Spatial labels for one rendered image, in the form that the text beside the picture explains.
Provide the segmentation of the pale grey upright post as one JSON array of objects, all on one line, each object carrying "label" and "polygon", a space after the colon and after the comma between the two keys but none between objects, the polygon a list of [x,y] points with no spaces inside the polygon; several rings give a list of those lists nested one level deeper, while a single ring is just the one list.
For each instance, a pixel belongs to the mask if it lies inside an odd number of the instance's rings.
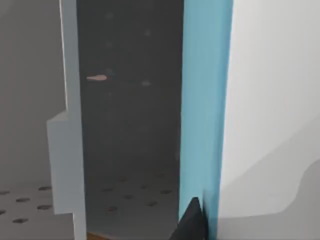
[{"label": "pale grey upright post", "polygon": [[77,1],[59,0],[65,110],[47,121],[53,209],[72,214],[74,240],[87,240]]}]

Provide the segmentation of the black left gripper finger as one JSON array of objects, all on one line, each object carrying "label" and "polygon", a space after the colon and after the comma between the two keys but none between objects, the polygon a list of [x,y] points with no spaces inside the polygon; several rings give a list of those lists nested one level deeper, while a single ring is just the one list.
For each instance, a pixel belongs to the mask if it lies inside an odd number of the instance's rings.
[{"label": "black left gripper finger", "polygon": [[206,240],[206,217],[198,197],[193,197],[169,240]]}]

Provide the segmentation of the grey pierced drawer inside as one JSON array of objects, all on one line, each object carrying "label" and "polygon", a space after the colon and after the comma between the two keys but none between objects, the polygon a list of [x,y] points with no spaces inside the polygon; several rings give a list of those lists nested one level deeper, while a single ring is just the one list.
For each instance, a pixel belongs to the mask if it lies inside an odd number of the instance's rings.
[{"label": "grey pierced drawer inside", "polygon": [[[76,0],[86,235],[178,222],[184,0]],[[53,206],[47,121],[65,111],[59,0],[0,0],[0,240],[75,240]]]}]

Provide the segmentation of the light blue panel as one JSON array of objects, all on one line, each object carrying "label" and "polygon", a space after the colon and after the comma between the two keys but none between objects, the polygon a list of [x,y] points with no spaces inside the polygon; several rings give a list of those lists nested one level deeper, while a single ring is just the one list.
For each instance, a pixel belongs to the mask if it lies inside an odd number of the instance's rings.
[{"label": "light blue panel", "polygon": [[184,0],[179,213],[197,197],[217,240],[234,0]]}]

